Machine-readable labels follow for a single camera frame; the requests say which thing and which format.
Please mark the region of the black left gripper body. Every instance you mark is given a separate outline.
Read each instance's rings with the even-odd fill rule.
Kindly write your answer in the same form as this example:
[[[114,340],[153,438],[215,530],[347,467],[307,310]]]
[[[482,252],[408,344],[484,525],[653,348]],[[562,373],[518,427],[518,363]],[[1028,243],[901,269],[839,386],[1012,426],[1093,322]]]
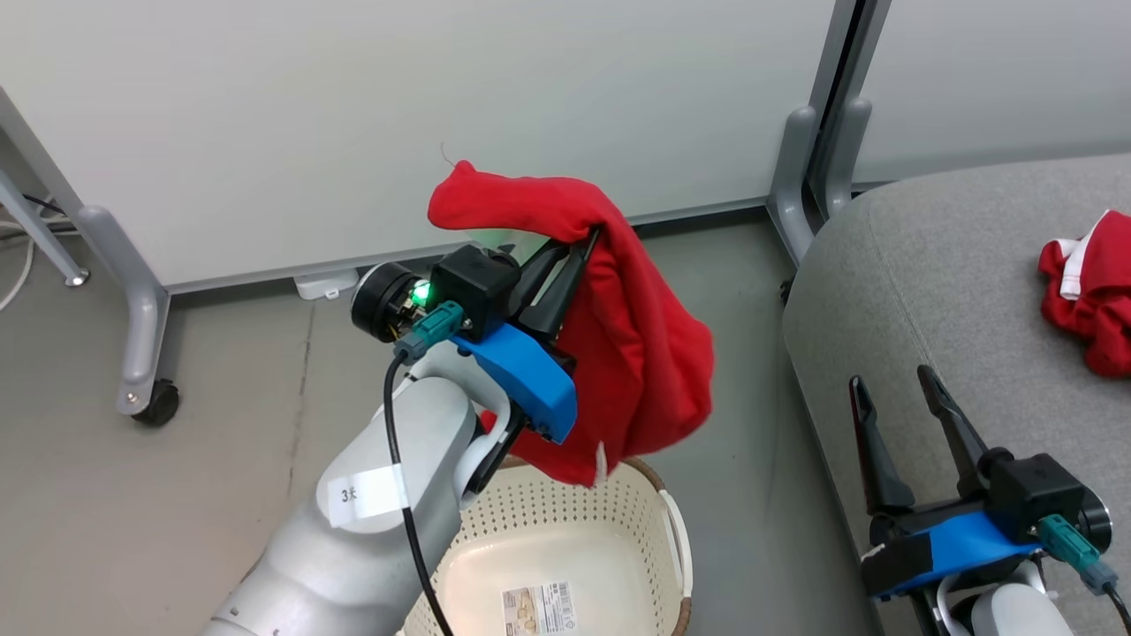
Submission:
[[[465,323],[460,336],[480,342],[509,318],[508,303],[520,281],[520,266],[509,253],[461,246],[429,270],[429,307],[451,301]]]

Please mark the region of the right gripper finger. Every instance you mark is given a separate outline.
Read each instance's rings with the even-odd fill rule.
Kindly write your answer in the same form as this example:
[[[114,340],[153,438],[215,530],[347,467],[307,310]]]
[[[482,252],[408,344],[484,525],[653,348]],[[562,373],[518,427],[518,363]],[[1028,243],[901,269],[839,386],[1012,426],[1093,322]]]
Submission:
[[[916,372],[930,414],[944,428],[946,442],[958,474],[958,495],[987,495],[993,466],[1013,459],[1013,453],[1005,447],[986,446],[933,367],[920,366]]]
[[[879,413],[860,375],[851,378],[849,395],[866,512],[873,517],[906,514],[915,506],[915,496],[893,467],[879,429]]]

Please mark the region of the large white partition panel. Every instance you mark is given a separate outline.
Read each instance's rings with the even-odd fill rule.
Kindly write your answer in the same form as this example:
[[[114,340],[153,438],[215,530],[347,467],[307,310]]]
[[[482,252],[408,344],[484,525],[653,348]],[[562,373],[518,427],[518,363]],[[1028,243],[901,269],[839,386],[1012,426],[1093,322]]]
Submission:
[[[454,243],[454,163],[625,216],[769,194],[837,0],[0,0],[0,91],[161,283]]]

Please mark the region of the red and white garment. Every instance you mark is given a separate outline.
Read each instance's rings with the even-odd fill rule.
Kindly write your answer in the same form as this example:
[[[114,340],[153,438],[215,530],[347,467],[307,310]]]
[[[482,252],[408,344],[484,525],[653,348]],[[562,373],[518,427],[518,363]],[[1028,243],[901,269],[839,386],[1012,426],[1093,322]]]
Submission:
[[[1108,209],[1077,240],[1046,243],[1041,313],[1085,344],[1100,377],[1131,377],[1131,215]]]

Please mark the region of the white tape label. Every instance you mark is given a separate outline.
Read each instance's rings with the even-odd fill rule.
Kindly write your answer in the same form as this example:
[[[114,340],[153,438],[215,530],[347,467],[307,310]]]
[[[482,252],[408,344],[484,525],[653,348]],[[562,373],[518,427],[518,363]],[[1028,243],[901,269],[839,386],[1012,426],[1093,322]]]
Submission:
[[[327,492],[327,517],[333,527],[411,507],[402,464],[333,479]]]

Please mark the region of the cream perforated laundry basket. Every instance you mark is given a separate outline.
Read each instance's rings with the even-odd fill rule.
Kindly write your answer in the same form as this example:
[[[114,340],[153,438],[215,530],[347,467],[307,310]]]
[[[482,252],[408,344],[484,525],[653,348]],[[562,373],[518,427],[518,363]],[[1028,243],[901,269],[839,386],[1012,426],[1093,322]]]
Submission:
[[[594,488],[506,459],[461,519],[432,579],[455,636],[506,636],[501,593],[553,582],[570,584],[578,636],[687,636],[687,523],[642,459]]]

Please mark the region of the grey metal desk leg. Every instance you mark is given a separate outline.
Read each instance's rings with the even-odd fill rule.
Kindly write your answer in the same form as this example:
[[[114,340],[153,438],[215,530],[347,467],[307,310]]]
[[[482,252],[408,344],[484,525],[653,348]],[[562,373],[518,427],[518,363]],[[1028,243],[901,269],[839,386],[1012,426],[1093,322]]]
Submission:
[[[87,282],[89,270],[83,269],[74,261],[72,255],[57,241],[57,235],[49,229],[46,221],[33,210],[31,201],[26,201],[16,184],[12,184],[11,178],[5,174],[5,170],[0,170],[0,204],[5,205],[12,220],[23,227],[42,253],[45,253],[49,261],[64,275],[64,285],[78,287]]]

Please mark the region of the printed sticker label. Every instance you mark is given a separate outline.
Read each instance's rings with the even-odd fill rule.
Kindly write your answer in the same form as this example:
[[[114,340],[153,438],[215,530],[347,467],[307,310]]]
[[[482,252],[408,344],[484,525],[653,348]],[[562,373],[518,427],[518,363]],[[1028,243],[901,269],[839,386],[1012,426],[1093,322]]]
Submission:
[[[501,593],[506,636],[578,636],[581,633],[568,582]]]

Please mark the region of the black caster wheel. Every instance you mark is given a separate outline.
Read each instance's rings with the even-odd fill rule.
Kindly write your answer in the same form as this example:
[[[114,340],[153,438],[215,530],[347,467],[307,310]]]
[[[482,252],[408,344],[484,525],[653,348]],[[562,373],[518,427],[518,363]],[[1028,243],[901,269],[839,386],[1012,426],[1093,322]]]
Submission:
[[[152,387],[150,401],[145,409],[131,415],[133,421],[153,429],[166,426],[180,409],[180,390],[170,379],[158,379]]]

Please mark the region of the grey partition post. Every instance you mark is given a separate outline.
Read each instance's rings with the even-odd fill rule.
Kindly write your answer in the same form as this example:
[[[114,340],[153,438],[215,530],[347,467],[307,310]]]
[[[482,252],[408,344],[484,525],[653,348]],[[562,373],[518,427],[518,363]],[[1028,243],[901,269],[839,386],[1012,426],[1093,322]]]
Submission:
[[[831,31],[824,38],[823,68],[831,70],[831,88],[824,96],[815,151],[808,167],[808,186],[823,212],[824,152],[835,121],[848,100],[864,97],[864,83],[884,29],[892,0],[836,0]]]

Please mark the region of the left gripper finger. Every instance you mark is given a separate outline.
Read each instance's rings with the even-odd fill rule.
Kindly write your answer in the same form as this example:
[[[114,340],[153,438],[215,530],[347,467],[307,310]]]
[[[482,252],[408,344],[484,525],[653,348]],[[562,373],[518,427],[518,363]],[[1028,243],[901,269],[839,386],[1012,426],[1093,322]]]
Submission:
[[[541,246],[528,261],[521,265],[520,281],[518,282],[518,306],[528,307],[541,292],[550,274],[559,261],[566,259],[571,253],[571,246],[556,240]]]
[[[601,234],[601,227],[590,227],[582,241],[569,246],[551,241],[539,251],[549,253],[552,259],[546,270],[549,275],[528,306],[528,333],[532,337],[543,343],[556,340]]]

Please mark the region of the grey fabric sofa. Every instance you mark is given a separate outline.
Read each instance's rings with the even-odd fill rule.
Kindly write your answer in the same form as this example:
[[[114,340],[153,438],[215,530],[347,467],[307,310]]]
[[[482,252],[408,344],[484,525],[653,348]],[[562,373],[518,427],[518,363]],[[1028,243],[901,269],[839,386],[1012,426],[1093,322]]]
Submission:
[[[1131,215],[1131,154],[910,178],[824,222],[797,270],[784,340],[840,504],[849,579],[869,517],[848,383],[860,375],[899,475],[918,502],[956,495],[944,430],[916,369],[931,366],[990,447],[1047,452],[1108,506],[1105,560],[1131,604],[1131,379],[1085,366],[1041,315],[1044,246]]]

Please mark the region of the red cloth garment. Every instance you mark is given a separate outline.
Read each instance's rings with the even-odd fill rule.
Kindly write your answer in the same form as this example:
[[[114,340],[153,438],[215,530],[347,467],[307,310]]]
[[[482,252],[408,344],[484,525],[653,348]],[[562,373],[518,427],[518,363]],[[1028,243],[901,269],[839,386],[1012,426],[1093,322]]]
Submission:
[[[711,330],[679,302],[614,201],[566,177],[498,177],[468,161],[429,199],[454,231],[510,229],[566,243],[602,232],[563,323],[579,413],[566,442],[530,430],[512,454],[566,484],[593,487],[622,459],[665,450],[711,414]]]

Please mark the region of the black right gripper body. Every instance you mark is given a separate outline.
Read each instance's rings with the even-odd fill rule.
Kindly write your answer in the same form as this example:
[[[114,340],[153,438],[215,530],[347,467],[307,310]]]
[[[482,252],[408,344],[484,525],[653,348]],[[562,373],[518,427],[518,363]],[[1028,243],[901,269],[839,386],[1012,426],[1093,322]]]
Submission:
[[[1024,459],[998,452],[986,463],[987,488],[943,502],[917,504],[892,459],[877,459],[871,464],[871,540],[920,533],[970,512],[986,512],[1013,541],[1034,538],[1038,522],[1053,514],[1086,532],[1086,485],[1046,452]]]

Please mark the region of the small white wall box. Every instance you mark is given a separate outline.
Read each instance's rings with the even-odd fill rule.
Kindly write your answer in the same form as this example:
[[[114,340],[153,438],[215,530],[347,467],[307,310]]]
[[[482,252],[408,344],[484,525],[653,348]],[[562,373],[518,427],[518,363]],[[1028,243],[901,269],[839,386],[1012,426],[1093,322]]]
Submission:
[[[293,278],[297,295],[307,301],[335,300],[356,287],[357,269],[322,270]]]

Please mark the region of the narrow white partition panel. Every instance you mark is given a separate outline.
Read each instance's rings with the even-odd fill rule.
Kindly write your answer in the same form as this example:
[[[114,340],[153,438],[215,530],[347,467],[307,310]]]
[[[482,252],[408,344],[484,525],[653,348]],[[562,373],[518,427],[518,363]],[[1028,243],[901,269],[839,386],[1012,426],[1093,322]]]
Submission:
[[[891,0],[854,184],[1131,152],[1131,0]]]

